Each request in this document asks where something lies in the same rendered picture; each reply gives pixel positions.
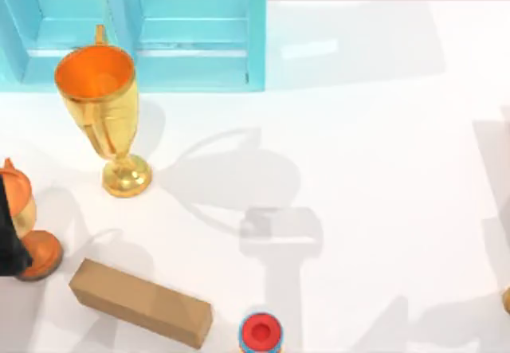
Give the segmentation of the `orange copper trophy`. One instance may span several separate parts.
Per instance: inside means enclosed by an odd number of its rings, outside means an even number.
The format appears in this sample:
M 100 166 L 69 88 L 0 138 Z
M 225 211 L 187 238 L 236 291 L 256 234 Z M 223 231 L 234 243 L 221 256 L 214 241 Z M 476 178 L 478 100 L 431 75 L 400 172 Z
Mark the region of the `orange copper trophy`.
M 32 265 L 15 277 L 22 281 L 46 278 L 60 265 L 63 249 L 58 239 L 50 232 L 34 229 L 37 207 L 29 178 L 6 158 L 0 167 L 6 189 L 6 201 L 17 235 L 33 259 Z

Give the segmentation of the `light blue rack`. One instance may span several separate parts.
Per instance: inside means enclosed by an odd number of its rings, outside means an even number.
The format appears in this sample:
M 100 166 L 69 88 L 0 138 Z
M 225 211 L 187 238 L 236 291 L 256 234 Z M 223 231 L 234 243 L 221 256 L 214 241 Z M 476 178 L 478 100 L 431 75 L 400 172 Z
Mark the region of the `light blue rack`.
M 267 0 L 0 0 L 0 92 L 52 91 L 97 25 L 135 60 L 143 92 L 265 88 Z

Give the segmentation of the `brown cardboard box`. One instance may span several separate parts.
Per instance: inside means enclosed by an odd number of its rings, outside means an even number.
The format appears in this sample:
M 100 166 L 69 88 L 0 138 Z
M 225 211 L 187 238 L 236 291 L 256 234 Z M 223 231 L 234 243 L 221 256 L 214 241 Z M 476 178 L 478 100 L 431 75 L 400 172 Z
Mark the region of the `brown cardboard box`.
M 211 304 L 90 259 L 81 262 L 69 287 L 86 307 L 195 349 L 213 323 Z

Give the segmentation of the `tall gold trophy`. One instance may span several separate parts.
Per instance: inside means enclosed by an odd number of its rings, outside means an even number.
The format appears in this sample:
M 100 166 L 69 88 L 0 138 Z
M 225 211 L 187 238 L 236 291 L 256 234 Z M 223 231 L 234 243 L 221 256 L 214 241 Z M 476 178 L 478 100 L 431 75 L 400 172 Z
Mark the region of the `tall gold trophy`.
M 111 195 L 141 194 L 152 180 L 149 164 L 130 153 L 139 122 L 139 93 L 132 57 L 109 45 L 103 25 L 95 41 L 63 57 L 54 81 L 69 114 L 106 161 L 102 186 Z

